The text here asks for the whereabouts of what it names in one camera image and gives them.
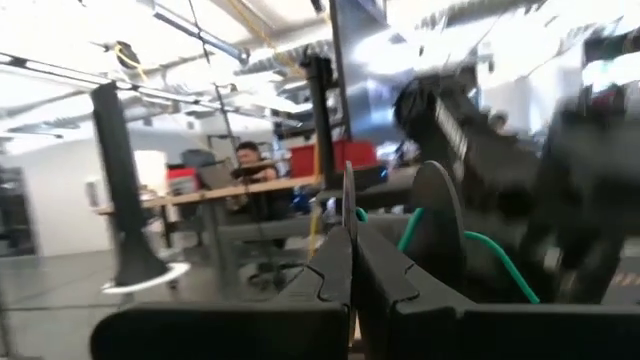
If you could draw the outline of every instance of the red box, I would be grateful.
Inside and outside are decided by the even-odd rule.
[[[312,176],[313,152],[316,145],[291,148],[291,177]],[[338,140],[333,142],[333,158],[336,171],[343,171],[344,164],[351,161],[354,168],[378,164],[376,148],[366,141]]]
[[[168,169],[167,181],[172,193],[188,194],[201,188],[194,168]]]

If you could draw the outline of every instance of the person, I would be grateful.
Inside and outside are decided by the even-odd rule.
[[[273,181],[279,178],[278,169],[273,164],[260,165],[265,161],[260,155],[258,144],[244,141],[236,147],[236,155],[240,167],[231,176],[243,183]],[[277,221],[287,218],[291,214],[292,192],[290,190],[274,190],[251,194],[247,203],[236,210],[246,213],[256,221]],[[274,240],[274,245],[283,249],[285,239]]]
[[[251,166],[264,161],[260,155],[260,148],[255,142],[244,141],[238,144],[236,155],[241,168],[243,166],[246,168],[234,172],[234,178],[244,177],[257,181],[272,181],[278,178],[278,169],[273,165]]]

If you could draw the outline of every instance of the wooden tabletop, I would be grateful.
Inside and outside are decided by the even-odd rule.
[[[203,200],[212,200],[225,198],[228,196],[237,196],[245,193],[260,193],[265,191],[273,191],[273,190],[281,190],[281,189],[291,189],[296,186],[302,185],[311,185],[316,183],[315,176],[307,176],[301,178],[285,178],[278,179],[273,181],[267,181],[257,184],[251,184],[248,186],[229,186],[221,189],[215,190],[205,190],[199,191],[196,193],[178,195],[178,196],[165,196],[158,197],[152,200],[146,200],[142,202],[143,208],[155,208],[164,205],[181,205],[188,204],[192,202],[199,202]],[[109,215],[113,212],[113,207],[111,205],[105,206],[102,208],[98,208],[94,210],[98,215]]]

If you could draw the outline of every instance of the black vertical stand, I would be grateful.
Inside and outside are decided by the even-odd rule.
[[[329,109],[327,109],[327,86],[331,82],[331,60],[318,55],[309,55],[302,62],[307,71],[307,81],[311,91],[313,117],[316,125],[316,146],[320,151],[320,170],[324,183],[330,184],[335,173],[335,158]]]
[[[91,92],[91,101],[93,122],[114,210],[114,246],[118,254],[114,285],[120,287],[159,277],[168,268],[153,253],[142,231],[145,221],[136,168],[117,90],[115,83],[100,85]]]

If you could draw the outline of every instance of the table leg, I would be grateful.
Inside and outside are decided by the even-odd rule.
[[[218,227],[226,224],[227,207],[225,199],[213,199],[202,203],[202,220],[209,237],[211,253],[218,287],[226,300],[238,300],[240,281],[233,244],[220,236]]]
[[[167,216],[167,207],[160,207],[160,220],[162,221],[162,236],[164,237],[164,245],[167,249],[173,248],[173,241],[171,239],[172,231],[169,225],[169,217]]]
[[[121,242],[122,237],[120,236],[120,230],[118,229],[118,224],[116,222],[116,218],[113,215],[109,215],[107,217],[109,222],[109,235],[111,238],[111,244],[113,245],[113,254],[116,259],[116,264],[120,263],[120,252],[121,252]]]

